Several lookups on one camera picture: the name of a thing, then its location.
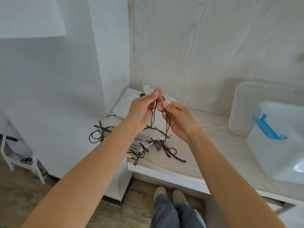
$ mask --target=wooden floor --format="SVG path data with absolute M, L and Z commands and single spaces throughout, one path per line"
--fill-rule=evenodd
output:
M 29 170 L 16 167 L 11 171 L 0 156 L 0 228 L 17 228 L 56 184 L 50 178 L 42 185 Z M 148 228 L 154 211 L 153 196 L 158 186 L 134 179 L 123 206 L 101 200 L 87 228 Z M 172 190 L 168 190 L 172 199 Z M 204 217 L 205 204 L 201 199 L 186 196 L 191 207 Z

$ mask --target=plastic storage box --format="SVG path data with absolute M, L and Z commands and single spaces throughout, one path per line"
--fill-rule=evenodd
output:
M 264 101 L 247 142 L 265 173 L 304 184 L 304 107 Z

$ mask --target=blue latch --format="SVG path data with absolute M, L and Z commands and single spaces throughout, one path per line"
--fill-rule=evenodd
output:
M 257 124 L 257 126 L 261 129 L 261 131 L 271 140 L 284 140 L 287 137 L 283 134 L 281 136 L 278 136 L 276 132 L 273 131 L 273 129 L 265 122 L 265 118 L 267 117 L 266 114 L 263 114 L 262 117 L 256 118 L 255 116 L 252 116 L 253 120 Z

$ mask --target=shoe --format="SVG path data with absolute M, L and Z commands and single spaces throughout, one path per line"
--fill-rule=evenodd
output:
M 184 193 L 181 190 L 174 190 L 173 194 L 172 194 L 172 200 L 173 200 L 173 204 L 175 205 L 176 203 L 184 203 L 186 204 L 188 207 L 189 206 L 189 202 L 186 199 L 186 196 L 184 195 Z
M 156 196 L 159 195 L 159 194 L 163 194 L 166 197 L 168 197 L 166 189 L 163 186 L 160 186 L 155 191 L 155 194 L 154 194 L 154 203 L 155 203 Z

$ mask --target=gray pants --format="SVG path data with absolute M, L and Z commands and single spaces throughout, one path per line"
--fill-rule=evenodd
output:
M 206 225 L 197 210 L 184 203 L 173 206 L 165 195 L 158 195 L 150 228 L 206 228 Z

